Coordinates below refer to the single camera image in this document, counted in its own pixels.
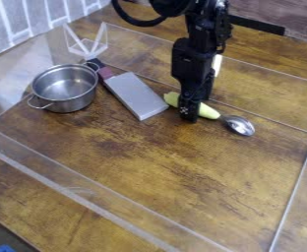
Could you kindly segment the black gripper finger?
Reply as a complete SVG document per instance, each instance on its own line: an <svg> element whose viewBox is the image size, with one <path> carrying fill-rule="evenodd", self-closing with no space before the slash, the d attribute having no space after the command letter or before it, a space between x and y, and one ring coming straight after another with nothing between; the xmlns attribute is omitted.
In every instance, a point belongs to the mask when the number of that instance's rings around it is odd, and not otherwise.
<svg viewBox="0 0 307 252"><path fill-rule="evenodd" d="M196 91L183 91L179 96L179 113L180 117L191 123L196 122L199 115L200 100Z"/></svg>

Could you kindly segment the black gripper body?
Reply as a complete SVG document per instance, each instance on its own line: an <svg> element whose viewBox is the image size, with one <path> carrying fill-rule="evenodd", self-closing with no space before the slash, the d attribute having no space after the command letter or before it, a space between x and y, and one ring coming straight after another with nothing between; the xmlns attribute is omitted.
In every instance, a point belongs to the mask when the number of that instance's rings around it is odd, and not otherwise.
<svg viewBox="0 0 307 252"><path fill-rule="evenodd" d="M214 53L196 52L189 40L179 38L172 48L172 77L179 81L181 94L193 100L208 99L215 70L211 67Z"/></svg>

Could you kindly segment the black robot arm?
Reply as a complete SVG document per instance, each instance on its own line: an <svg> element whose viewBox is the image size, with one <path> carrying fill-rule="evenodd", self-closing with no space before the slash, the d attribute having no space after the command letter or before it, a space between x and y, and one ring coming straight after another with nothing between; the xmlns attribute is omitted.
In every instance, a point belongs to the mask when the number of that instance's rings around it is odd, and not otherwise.
<svg viewBox="0 0 307 252"><path fill-rule="evenodd" d="M181 86L177 98L180 117L195 122L200 102L208 99L215 70L214 58L226 49L232 25L228 0L149 0L164 17L185 16L188 37L179 38L172 48L172 77Z"/></svg>

